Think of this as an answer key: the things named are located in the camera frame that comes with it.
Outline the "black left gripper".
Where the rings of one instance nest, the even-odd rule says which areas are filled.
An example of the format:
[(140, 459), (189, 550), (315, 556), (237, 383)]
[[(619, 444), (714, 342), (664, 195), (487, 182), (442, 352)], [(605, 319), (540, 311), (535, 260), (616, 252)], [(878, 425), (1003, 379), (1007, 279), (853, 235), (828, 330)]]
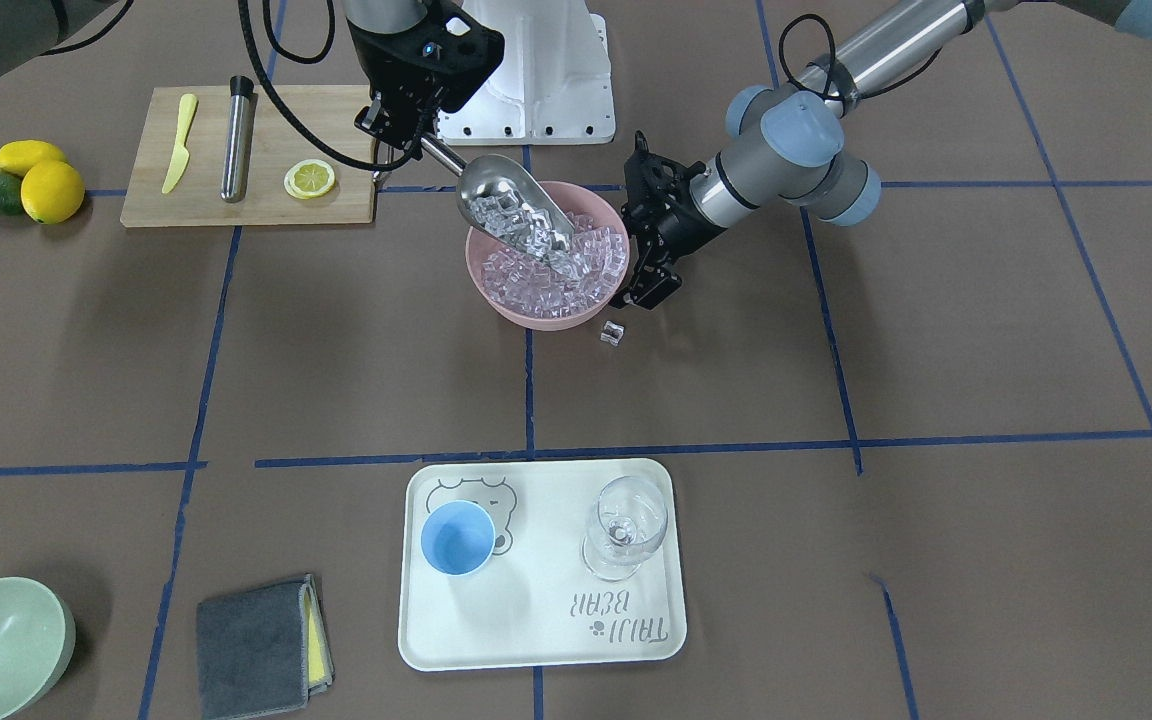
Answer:
[(612, 306), (652, 310), (682, 287), (675, 263), (723, 233), (702, 213), (691, 194), (694, 179), (707, 164), (690, 165), (655, 154), (644, 132), (634, 135), (634, 151), (623, 165), (626, 205), (622, 222), (636, 243), (634, 270), (626, 287), (614, 293)]

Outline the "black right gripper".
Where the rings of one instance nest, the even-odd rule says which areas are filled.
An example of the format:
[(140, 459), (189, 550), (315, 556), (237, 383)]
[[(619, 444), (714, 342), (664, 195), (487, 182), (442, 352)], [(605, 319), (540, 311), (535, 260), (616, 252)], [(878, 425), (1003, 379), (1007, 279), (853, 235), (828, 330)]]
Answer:
[(349, 36), (370, 88), (355, 126), (399, 152), (365, 161), (365, 170), (419, 161), (422, 137), (438, 114), (462, 109), (502, 65), (506, 50), (502, 32), (454, 1), (353, 1)]

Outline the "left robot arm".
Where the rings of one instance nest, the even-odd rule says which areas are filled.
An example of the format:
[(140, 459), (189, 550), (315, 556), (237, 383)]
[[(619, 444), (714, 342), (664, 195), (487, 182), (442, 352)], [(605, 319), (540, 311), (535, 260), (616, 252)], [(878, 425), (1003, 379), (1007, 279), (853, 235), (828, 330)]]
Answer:
[(881, 177), (846, 151), (841, 120), (905, 85), (955, 38), (1010, 1), (900, 1), (827, 50), (780, 88), (750, 86), (723, 114), (730, 143), (690, 165), (655, 154), (636, 132), (621, 211), (636, 243), (634, 268), (612, 306), (653, 309), (684, 283), (675, 265), (774, 200), (823, 222), (861, 223), (881, 199)]

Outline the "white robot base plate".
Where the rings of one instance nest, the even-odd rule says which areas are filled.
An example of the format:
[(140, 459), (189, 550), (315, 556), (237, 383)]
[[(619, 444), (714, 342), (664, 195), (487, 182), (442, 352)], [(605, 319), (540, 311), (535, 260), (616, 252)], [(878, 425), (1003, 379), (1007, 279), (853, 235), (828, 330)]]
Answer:
[(613, 141), (611, 58), (602, 15), (585, 1), (463, 1), (506, 38), (502, 63), (457, 113), (440, 114), (448, 145), (599, 145)]

